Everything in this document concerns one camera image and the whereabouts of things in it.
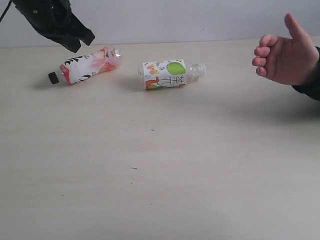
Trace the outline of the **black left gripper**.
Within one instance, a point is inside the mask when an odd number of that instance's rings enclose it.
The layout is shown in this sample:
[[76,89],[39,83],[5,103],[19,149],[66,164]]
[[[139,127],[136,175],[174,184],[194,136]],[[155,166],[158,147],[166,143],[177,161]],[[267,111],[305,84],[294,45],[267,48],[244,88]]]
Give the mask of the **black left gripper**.
[[72,13],[68,0],[15,0],[15,8],[41,36],[76,53],[80,40],[87,46],[95,39],[94,33]]

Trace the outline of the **open human hand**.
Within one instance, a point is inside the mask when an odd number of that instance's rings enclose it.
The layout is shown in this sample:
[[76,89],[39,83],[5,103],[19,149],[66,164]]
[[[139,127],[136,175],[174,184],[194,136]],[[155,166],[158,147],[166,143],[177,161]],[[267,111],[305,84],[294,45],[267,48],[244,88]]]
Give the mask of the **open human hand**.
[[256,74],[273,82],[301,86],[307,83],[320,59],[310,35],[291,13],[284,17],[290,38],[265,34],[254,49]]

